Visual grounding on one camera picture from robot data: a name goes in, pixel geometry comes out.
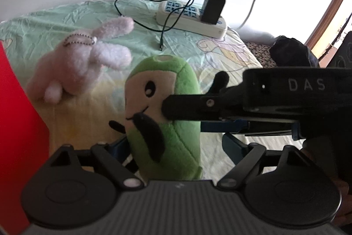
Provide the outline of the green patterned bed sheet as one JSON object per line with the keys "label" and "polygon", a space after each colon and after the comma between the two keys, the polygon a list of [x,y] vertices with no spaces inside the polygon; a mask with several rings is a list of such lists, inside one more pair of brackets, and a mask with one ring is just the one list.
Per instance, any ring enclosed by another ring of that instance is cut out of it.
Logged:
{"label": "green patterned bed sheet", "polygon": [[[134,30],[115,39],[128,47],[132,64],[159,54],[179,56],[194,69],[202,92],[206,92],[214,75],[224,70],[230,84],[241,82],[248,68],[259,68],[260,62],[239,35],[229,30],[216,41],[195,33],[171,30],[159,34],[155,15],[157,3],[145,0],[86,1],[30,13],[1,23],[1,40],[19,82],[25,85],[39,58],[51,51],[66,35],[78,29],[92,29],[115,18],[118,13],[138,22]],[[35,103],[50,131],[50,150],[69,143],[86,149],[98,141],[113,142],[119,134],[108,125],[121,121],[124,112],[124,84],[129,70],[106,69],[90,92],[65,96],[57,105]]]}

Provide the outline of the pink plush bunny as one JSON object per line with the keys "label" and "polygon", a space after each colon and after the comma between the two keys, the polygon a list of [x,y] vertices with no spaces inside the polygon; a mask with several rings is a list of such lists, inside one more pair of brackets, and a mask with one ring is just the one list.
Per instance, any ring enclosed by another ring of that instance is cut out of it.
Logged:
{"label": "pink plush bunny", "polygon": [[121,70],[132,62],[130,50],[107,39],[127,35],[134,29],[131,17],[117,17],[95,29],[81,29],[67,35],[52,51],[37,62],[27,83],[26,94],[31,100],[43,99],[57,104],[63,92],[81,95],[98,81],[103,67]]}

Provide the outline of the green plush toy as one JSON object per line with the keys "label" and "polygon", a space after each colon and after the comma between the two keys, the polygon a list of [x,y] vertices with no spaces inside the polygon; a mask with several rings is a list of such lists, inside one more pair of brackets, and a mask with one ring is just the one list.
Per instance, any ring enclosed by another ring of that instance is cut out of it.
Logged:
{"label": "green plush toy", "polygon": [[199,94],[192,67],[177,56],[142,60],[125,83],[125,120],[109,125],[126,133],[132,160],[127,170],[144,181],[197,180],[200,165],[200,123],[167,120],[162,102],[170,95]]}

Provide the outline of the red cardboard box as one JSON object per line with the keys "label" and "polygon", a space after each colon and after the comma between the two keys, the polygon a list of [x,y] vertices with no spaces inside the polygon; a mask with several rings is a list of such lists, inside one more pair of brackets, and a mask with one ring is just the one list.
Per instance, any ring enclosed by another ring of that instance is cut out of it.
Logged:
{"label": "red cardboard box", "polygon": [[47,160],[49,131],[34,109],[1,47],[1,234],[29,226],[22,189]]}

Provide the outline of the black bag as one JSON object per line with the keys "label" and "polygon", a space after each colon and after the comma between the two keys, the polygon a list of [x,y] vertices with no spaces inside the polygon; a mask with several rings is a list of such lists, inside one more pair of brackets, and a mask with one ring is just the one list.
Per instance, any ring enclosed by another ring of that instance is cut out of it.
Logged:
{"label": "black bag", "polygon": [[295,38],[278,36],[269,53],[278,67],[320,67],[312,51]]}

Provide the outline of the black power adapter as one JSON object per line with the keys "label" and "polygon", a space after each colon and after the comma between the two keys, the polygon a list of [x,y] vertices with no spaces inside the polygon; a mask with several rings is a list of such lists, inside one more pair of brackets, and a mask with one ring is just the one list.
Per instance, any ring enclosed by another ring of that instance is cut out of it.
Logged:
{"label": "black power adapter", "polygon": [[204,0],[200,21],[208,24],[217,24],[226,0]]}

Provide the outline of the wooden door frame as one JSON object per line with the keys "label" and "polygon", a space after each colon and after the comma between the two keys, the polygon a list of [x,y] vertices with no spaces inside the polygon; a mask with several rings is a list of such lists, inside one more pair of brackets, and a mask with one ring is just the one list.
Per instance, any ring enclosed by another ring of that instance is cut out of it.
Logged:
{"label": "wooden door frame", "polygon": [[327,9],[325,10],[324,14],[322,15],[320,21],[312,31],[311,35],[305,42],[305,45],[309,49],[313,49],[317,43],[319,42],[320,38],[325,33],[326,29],[329,27],[331,22],[333,21],[334,17],[336,16],[338,10],[341,7],[343,0],[331,0]]}

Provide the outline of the white power strip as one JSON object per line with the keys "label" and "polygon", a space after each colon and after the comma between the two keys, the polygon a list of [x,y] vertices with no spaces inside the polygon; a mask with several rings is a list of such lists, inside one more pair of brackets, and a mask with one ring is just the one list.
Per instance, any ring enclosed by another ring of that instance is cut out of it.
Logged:
{"label": "white power strip", "polygon": [[190,5],[183,11],[185,2],[179,0],[163,1],[159,4],[156,12],[156,21],[163,26],[167,20],[166,27],[171,27],[178,16],[181,17],[173,27],[174,29],[189,31],[192,33],[209,36],[215,39],[222,39],[227,32],[227,24],[223,17],[220,17],[217,24],[208,24],[200,21],[200,6]]}

